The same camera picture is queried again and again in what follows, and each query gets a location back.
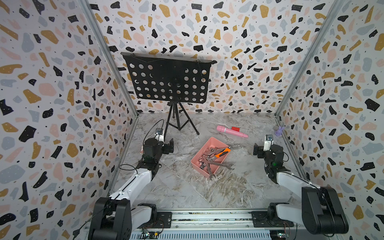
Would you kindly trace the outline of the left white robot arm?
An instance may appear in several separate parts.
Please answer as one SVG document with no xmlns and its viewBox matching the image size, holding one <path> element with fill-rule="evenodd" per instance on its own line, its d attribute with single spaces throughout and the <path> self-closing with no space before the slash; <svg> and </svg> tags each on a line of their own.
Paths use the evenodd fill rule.
<svg viewBox="0 0 384 240">
<path fill-rule="evenodd" d="M 134 175 L 109 197 L 99 198 L 94 206 L 89 240 L 128 240 L 132 231 L 158 223 L 155 204 L 139 204 L 135 199 L 156 176 L 162 155 L 174 152 L 174 140 L 168 144 L 155 138 L 145 140 L 143 155 Z"/>
</svg>

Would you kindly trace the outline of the orange handled adjustable wrench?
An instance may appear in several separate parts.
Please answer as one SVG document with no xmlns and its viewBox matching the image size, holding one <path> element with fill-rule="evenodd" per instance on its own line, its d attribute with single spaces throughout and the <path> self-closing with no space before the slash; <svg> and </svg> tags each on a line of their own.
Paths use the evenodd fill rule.
<svg viewBox="0 0 384 240">
<path fill-rule="evenodd" d="M 209 154 L 210 158 L 220 158 L 221 156 L 224 156 L 228 154 L 231 151 L 230 148 L 221 148 L 221 149 L 211 149 L 211 153 Z"/>
</svg>

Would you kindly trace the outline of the large silver adjustable wrench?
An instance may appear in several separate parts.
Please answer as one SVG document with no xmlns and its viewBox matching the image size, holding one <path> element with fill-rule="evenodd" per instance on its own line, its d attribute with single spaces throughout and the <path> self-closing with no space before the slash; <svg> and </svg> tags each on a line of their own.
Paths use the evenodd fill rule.
<svg viewBox="0 0 384 240">
<path fill-rule="evenodd" d="M 225 156 L 226 154 L 228 154 L 229 152 L 231 152 L 232 150 L 239 150 L 241 149 L 242 146 L 241 145 L 234 145 L 234 146 L 228 146 L 228 147 L 224 147 L 224 148 L 208 148 L 203 154 L 202 154 L 202 158 L 203 159 L 206 159 L 208 161 L 211 161 L 213 162 L 214 160 L 220 158 L 220 157 L 223 157 Z"/>
</svg>

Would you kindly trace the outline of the pink plastic storage box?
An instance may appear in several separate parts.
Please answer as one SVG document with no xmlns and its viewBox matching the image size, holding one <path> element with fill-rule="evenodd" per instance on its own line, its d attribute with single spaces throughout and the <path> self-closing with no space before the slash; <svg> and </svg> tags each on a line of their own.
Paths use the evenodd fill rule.
<svg viewBox="0 0 384 240">
<path fill-rule="evenodd" d="M 209 173 L 207 171 L 206 163 L 208 160 L 202 158 L 202 154 L 208 149 L 208 148 L 224 148 L 228 147 L 228 145 L 224 144 L 223 142 L 217 140 L 214 137 L 209 138 L 209 140 L 201 147 L 201 149 L 195 154 L 195 156 L 191 160 L 191 164 L 193 168 L 199 172 L 201 175 L 203 175 L 205 178 L 209 179 Z M 220 157 L 213 162 L 218 162 L 218 163 L 224 163 L 226 157 L 228 154 L 226 154 L 223 157 Z M 216 171 L 220 166 L 215 166 L 215 165 L 210 165 L 212 169 L 212 173 L 215 174 Z"/>
</svg>

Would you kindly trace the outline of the long open-end wrench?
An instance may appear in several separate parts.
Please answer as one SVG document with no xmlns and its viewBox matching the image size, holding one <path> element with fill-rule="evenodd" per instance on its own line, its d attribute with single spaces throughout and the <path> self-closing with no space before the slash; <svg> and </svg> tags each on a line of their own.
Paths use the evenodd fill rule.
<svg viewBox="0 0 384 240">
<path fill-rule="evenodd" d="M 208 161 L 208 164 L 209 165 L 215 165 L 215 166 L 220 166 L 220 167 L 225 167 L 229 170 L 233 170 L 233 164 L 223 164 L 223 163 L 218 163 L 218 162 L 211 162 L 211 161 Z"/>
<path fill-rule="evenodd" d="M 207 167 L 207 171 L 209 173 L 209 180 L 212 180 L 212 178 L 215 176 L 213 173 L 212 173 L 212 169 L 210 167 L 210 164 L 209 163 L 206 163 L 206 167 Z"/>
</svg>

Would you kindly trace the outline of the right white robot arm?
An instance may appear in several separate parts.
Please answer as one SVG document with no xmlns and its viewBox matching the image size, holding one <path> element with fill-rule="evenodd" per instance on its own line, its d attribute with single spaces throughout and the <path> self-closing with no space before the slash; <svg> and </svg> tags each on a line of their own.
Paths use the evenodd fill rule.
<svg viewBox="0 0 384 240">
<path fill-rule="evenodd" d="M 300 206 L 289 203 L 271 203 L 262 220 L 276 226 L 280 222 L 304 225 L 313 235 L 333 236 L 346 234 L 349 224 L 338 194 L 332 187 L 312 184 L 292 173 L 284 166 L 284 148 L 279 145 L 254 145 L 253 155 L 265 161 L 264 169 L 275 184 L 295 194 Z"/>
</svg>

